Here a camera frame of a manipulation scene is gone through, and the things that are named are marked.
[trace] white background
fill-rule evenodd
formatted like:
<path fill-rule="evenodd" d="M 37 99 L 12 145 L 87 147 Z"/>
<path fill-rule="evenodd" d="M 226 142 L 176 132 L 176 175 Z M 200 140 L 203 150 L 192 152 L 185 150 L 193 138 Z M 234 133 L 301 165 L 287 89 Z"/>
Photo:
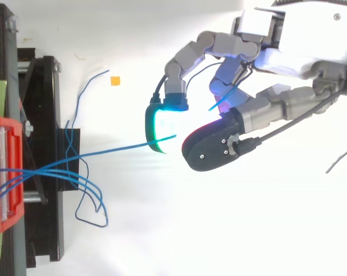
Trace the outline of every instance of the white background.
<path fill-rule="evenodd" d="M 38 56 L 52 55 L 62 63 L 63 125 L 72 119 L 87 80 L 110 69 L 82 99 L 76 123 L 82 128 L 82 153 L 143 143 L 144 111 L 173 55 L 203 30 L 229 32 L 239 14 L 234 11 L 272 3 L 5 2 L 18 18 L 18 46 L 36 47 Z M 212 62 L 209 57 L 202 66 Z M 192 82 L 191 106 L 213 104 L 208 84 L 214 72 L 211 68 Z M 121 76 L 121 86 L 110 85 L 111 75 Z M 255 94 L 278 82 L 304 85 L 255 74 L 242 88 Z M 324 173 L 346 149 L 347 98 L 341 98 L 326 114 L 210 172 L 192 171 L 182 156 L 149 148 L 88 158 L 90 179 L 104 192 L 109 227 L 77 221 L 81 193 L 65 193 L 65 256 L 58 263 L 37 258 L 37 268 L 28 274 L 347 275 L 347 157 L 330 175 Z M 81 213 L 103 222 L 89 200 Z"/>

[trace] blue wire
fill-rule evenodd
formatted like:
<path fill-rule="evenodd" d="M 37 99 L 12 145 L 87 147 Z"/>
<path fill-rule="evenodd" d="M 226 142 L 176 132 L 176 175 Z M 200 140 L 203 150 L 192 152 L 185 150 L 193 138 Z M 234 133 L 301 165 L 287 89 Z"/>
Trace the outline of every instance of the blue wire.
<path fill-rule="evenodd" d="M 82 90 L 82 92 L 80 93 L 80 95 L 79 95 L 78 98 L 77 98 L 77 105 L 76 105 L 75 117 L 74 117 L 74 121 L 73 121 L 72 126 L 71 126 L 71 139 L 69 139 L 68 133 L 67 133 L 67 131 L 66 131 L 66 139 L 67 139 L 67 141 L 68 141 L 68 147 L 67 147 L 67 149 L 66 149 L 66 158 L 68 158 L 68 151 L 69 151 L 70 149 L 72 149 L 72 151 L 75 153 L 75 155 L 77 155 L 77 151 L 76 151 L 75 148 L 73 147 L 72 143 L 73 143 L 73 141 L 74 141 L 74 125 L 75 125 L 75 122 L 76 122 L 76 119 L 77 119 L 77 115 L 78 115 L 78 110 L 79 110 L 79 106 L 80 106 L 81 96 L 82 96 L 82 94 L 85 92 L 85 90 L 87 89 L 88 85 L 90 84 L 90 82 L 92 82 L 93 79 L 95 79 L 95 78 L 97 78 L 98 76 L 103 75 L 103 74 L 105 74 L 105 73 L 107 73 L 107 72 L 109 72 L 109 70 L 106 70 L 106 71 L 104 71 L 104 72 L 102 72 L 102 73 L 99 73 L 99 74 L 95 75 L 94 77 L 92 77 L 92 78 L 88 81 L 88 83 L 86 84 L 85 88 Z M 70 123 L 70 120 L 67 121 L 66 129 L 67 129 L 69 123 Z M 89 165 L 88 165 L 88 163 L 87 163 L 84 159 L 82 159 L 82 158 L 81 158 L 81 161 L 83 161 L 83 162 L 85 163 L 85 165 L 86 165 L 86 171 L 87 171 L 86 179 L 89 179 L 89 172 L 90 172 L 90 171 L 89 171 Z M 66 169 L 67 169 L 67 171 L 70 171 L 70 168 L 68 167 L 68 162 L 66 162 Z M 80 220 L 80 221 L 89 223 L 88 221 L 82 220 L 81 218 L 78 217 L 78 211 L 79 211 L 79 209 L 80 209 L 80 207 L 81 207 L 81 204 L 83 203 L 83 200 L 84 200 L 84 198 L 85 198 L 85 193 L 86 193 L 86 189 L 84 190 L 84 193 L 83 193 L 83 195 L 82 195 L 82 198 L 81 198 L 81 200 L 80 200 L 80 203 L 79 203 L 78 207 L 76 208 L 76 211 L 75 211 L 75 218 L 76 218 L 77 220 Z M 91 198 L 91 200 L 93 201 L 94 207 L 96 208 L 96 204 L 95 204 L 94 200 L 93 200 L 92 198 Z"/>
<path fill-rule="evenodd" d="M 24 171 L 26 171 L 26 174 L 31 175 L 31 177 L 33 177 L 34 175 L 37 174 L 37 171 L 20 170 L 20 169 L 15 169 L 15 168 L 2 168 L 2 169 L 0 169 L 0 171 L 14 171 L 14 172 L 24 172 Z M 79 175 L 79 174 L 76 174 L 76 173 L 71 172 L 71 171 L 57 170 L 57 169 L 46 169 L 46 170 L 39 170 L 39 171 L 42 171 L 42 172 L 44 172 L 44 173 L 68 174 L 68 175 L 72 175 L 72 176 L 74 176 L 74 177 L 80 178 L 80 179 L 86 181 L 86 184 L 85 184 L 85 185 L 87 185 L 87 183 L 89 183 L 90 185 L 92 185 L 93 187 L 95 187 L 95 188 L 98 190 L 99 194 L 100 194 L 100 198 L 103 200 L 103 193 L 102 193 L 101 189 L 100 189 L 97 185 L 95 185 L 92 181 L 90 181 L 89 179 L 84 178 L 83 176 L 81 176 L 81 175 Z M 23 178 L 23 175 L 19 175 L 19 176 L 15 177 L 15 178 L 13 178 L 13 179 L 11 179 L 11 180 L 12 180 L 12 181 L 17 181 L 17 180 L 19 180 L 19 179 L 21 179 L 21 178 Z M 73 182 L 72 182 L 71 184 L 72 184 L 76 189 L 81 190 L 81 189 L 79 189 L 78 186 L 76 186 Z M 9 185 L 9 184 L 4 184 L 4 185 L 2 185 L 2 186 L 0 187 L 0 190 L 2 190 L 3 188 L 7 187 L 8 185 Z M 99 211 L 99 210 L 100 210 L 100 207 L 101 207 L 101 205 L 99 205 L 98 208 L 97 208 L 96 205 L 95 205 L 95 210 Z"/>
<path fill-rule="evenodd" d="M 95 156 L 95 155 L 101 155 L 101 154 L 108 154 L 108 153 L 111 153 L 111 152 L 117 152 L 117 151 L 125 151 L 125 150 L 131 150 L 133 148 L 141 148 L 141 147 L 145 147 L 147 145 L 153 145 L 153 144 L 156 144 L 156 143 L 159 143 L 159 142 L 163 142 L 163 141 L 166 141 L 166 140 L 170 140 L 170 139 L 173 139 L 173 138 L 176 138 L 177 135 L 172 135 L 172 136 L 169 136 L 169 137 L 166 137 L 166 138 L 162 138 L 162 139 L 159 139 L 159 140 L 154 140 L 154 141 L 150 141 L 150 142 L 147 142 L 147 143 L 143 143 L 143 144 L 138 144 L 138 145 L 129 145 L 127 147 L 121 147 L 121 148 L 114 148 L 114 149 L 107 149 L 105 151 L 98 151 L 98 152 L 91 152 L 89 154 L 82 154 L 82 155 L 77 155 L 77 156 L 73 156 L 73 157 L 69 157 L 67 159 L 63 159 L 63 160 L 60 160 L 60 161 L 57 161 L 57 162 L 54 162 L 54 163 L 51 163 L 49 165 L 46 165 L 40 169 L 38 169 L 37 171 L 40 171 L 40 170 L 44 170 L 44 169 L 47 169 L 47 168 L 51 168 L 51 167 L 55 167 L 55 166 L 58 166 L 60 164 L 63 164 L 63 163 L 66 163 L 66 162 L 70 162 L 70 161 L 73 161 L 73 160 L 77 160 L 77 159 L 80 159 L 80 158 L 84 158 L 84 157 L 90 157 L 90 156 Z M 29 178 L 31 178 L 32 176 L 26 176 L 22 179 L 21 182 L 19 183 L 16 183 L 14 185 L 12 185 L 11 187 L 9 187 L 6 191 L 4 191 L 1 196 L 3 197 L 5 194 L 9 193 L 10 191 L 12 191 L 13 189 L 15 189 L 19 184 L 21 184 L 22 182 L 28 180 Z M 4 185 L 8 185 L 8 184 L 11 184 L 13 183 L 13 180 L 9 180 L 7 181 Z"/>
<path fill-rule="evenodd" d="M 236 91 L 238 88 L 238 85 L 235 85 L 228 93 L 227 95 L 225 95 L 222 99 L 220 99 L 216 104 L 214 104 L 214 106 L 212 106 L 211 108 L 209 108 L 209 111 L 212 111 L 214 108 L 216 108 L 217 106 L 219 106 L 220 104 L 222 104 L 234 91 Z"/>
<path fill-rule="evenodd" d="M 239 85 L 245 81 L 251 74 L 253 73 L 253 70 L 250 68 L 250 73 L 244 77 L 243 79 L 241 79 L 222 99 L 220 99 L 214 106 L 212 106 L 211 108 L 209 108 L 209 111 L 212 111 L 214 108 L 216 108 L 217 106 L 219 106 L 221 103 L 223 103 L 234 91 L 237 90 L 237 88 L 239 87 Z"/>
<path fill-rule="evenodd" d="M 67 127 L 68 127 L 69 122 L 70 122 L 70 120 L 67 121 L 67 124 L 66 124 L 66 127 L 65 127 L 66 129 L 67 129 Z M 66 134 L 66 139 L 67 139 L 68 144 L 69 144 L 69 145 L 71 144 L 71 149 L 72 149 L 72 151 L 75 153 L 75 155 L 78 155 L 77 151 L 76 151 L 75 148 L 72 146 L 72 143 L 71 143 L 71 140 L 70 140 L 70 138 L 69 138 L 69 136 L 68 136 L 67 131 L 65 131 L 65 134 Z M 81 158 L 81 161 L 83 161 L 84 164 L 86 165 L 86 172 L 87 172 L 87 173 L 86 173 L 86 179 L 89 179 L 89 165 L 88 165 L 88 163 L 87 163 L 84 159 L 82 159 L 82 158 Z M 69 167 L 68 167 L 68 162 L 66 163 L 66 169 L 67 169 L 67 171 L 70 171 L 70 169 L 69 169 Z M 97 208 L 97 205 L 96 205 L 96 203 L 95 203 L 93 197 L 90 197 L 90 199 L 91 199 L 91 201 L 93 202 L 94 207 Z M 78 209 L 76 210 L 76 214 L 75 214 L 76 219 L 78 219 L 78 218 L 77 218 Z"/>
<path fill-rule="evenodd" d="M 88 187 L 88 186 L 86 186 L 85 184 L 81 183 L 80 181 L 78 181 L 78 180 L 76 180 L 76 179 L 73 179 L 73 178 L 70 178 L 70 177 L 64 177 L 64 176 L 62 176 L 62 175 L 51 174 L 51 173 L 47 173 L 47 172 L 39 171 L 39 170 L 37 170 L 37 171 L 29 171 L 29 170 L 17 170 L 17 169 L 1 169 L 0 171 L 25 172 L 25 173 L 27 173 L 27 174 L 32 174 L 32 175 L 37 174 L 37 175 L 42 175 L 42 176 L 45 176 L 45 177 L 55 177 L 55 178 L 65 179 L 65 180 L 68 180 L 68 181 L 70 181 L 70 182 L 79 184 L 80 186 L 84 187 L 85 189 L 88 189 L 89 191 L 91 191 L 91 193 L 94 194 L 94 196 L 99 200 L 100 205 L 102 206 L 103 211 L 104 211 L 104 214 L 105 214 L 105 225 L 97 225 L 97 224 L 93 224 L 93 223 L 91 223 L 91 224 L 93 224 L 93 225 L 95 225 L 95 226 L 98 226 L 98 227 L 100 227 L 100 228 L 104 228 L 104 227 L 107 227 L 107 226 L 108 226 L 108 223 L 109 223 L 109 220 L 108 220 L 108 212 L 106 211 L 106 207 L 105 207 L 105 205 L 104 205 L 104 203 L 103 203 L 102 198 L 100 198 L 100 197 L 96 194 L 96 192 L 94 192 L 93 189 L 91 189 L 90 187 Z M 12 188 L 15 188 L 16 186 L 18 186 L 18 185 L 21 184 L 21 183 L 22 183 L 22 181 L 19 182 L 19 183 L 16 183 L 15 186 L 10 187 L 8 190 L 6 190 L 4 193 L 1 194 L 1 197 L 3 197 L 3 196 L 7 193 L 7 191 L 9 191 L 9 190 L 12 189 Z"/>

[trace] orange paper piece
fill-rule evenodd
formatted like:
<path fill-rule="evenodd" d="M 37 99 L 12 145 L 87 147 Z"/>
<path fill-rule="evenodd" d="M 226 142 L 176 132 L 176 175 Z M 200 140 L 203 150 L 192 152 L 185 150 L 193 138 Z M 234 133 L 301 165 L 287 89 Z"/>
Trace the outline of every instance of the orange paper piece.
<path fill-rule="evenodd" d="M 112 76 L 110 78 L 110 83 L 112 86 L 118 86 L 121 84 L 121 78 L 119 76 Z"/>

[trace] silver bolt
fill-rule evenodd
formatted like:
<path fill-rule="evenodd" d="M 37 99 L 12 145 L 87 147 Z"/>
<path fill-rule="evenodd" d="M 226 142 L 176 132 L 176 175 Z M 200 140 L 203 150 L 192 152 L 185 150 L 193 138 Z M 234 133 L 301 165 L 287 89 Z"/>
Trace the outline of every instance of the silver bolt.
<path fill-rule="evenodd" d="M 31 133 L 34 131 L 34 127 L 30 124 L 29 121 L 26 121 L 24 125 L 24 130 L 26 137 L 30 137 Z"/>
<path fill-rule="evenodd" d="M 15 16 L 10 16 L 6 22 L 7 29 L 12 32 L 12 33 L 17 33 L 17 28 L 16 28 L 16 17 Z"/>
<path fill-rule="evenodd" d="M 54 64 L 54 71 L 58 74 L 62 73 L 62 64 L 60 64 L 59 62 L 56 62 Z"/>
<path fill-rule="evenodd" d="M 341 19 L 341 15 L 339 13 L 336 13 L 334 16 L 333 16 L 334 20 L 338 21 Z"/>

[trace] red holder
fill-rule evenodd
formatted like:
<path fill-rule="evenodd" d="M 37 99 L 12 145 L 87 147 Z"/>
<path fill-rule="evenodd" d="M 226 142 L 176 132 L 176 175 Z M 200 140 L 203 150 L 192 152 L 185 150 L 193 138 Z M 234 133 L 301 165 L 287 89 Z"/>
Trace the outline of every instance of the red holder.
<path fill-rule="evenodd" d="M 22 125 L 20 122 L 0 118 L 0 127 L 4 127 L 7 135 L 7 166 L 8 168 L 22 169 Z M 19 172 L 8 172 L 7 178 L 19 176 Z M 8 193 L 7 219 L 2 221 L 0 199 L 0 233 L 10 228 L 24 215 L 24 187 L 18 185 Z"/>

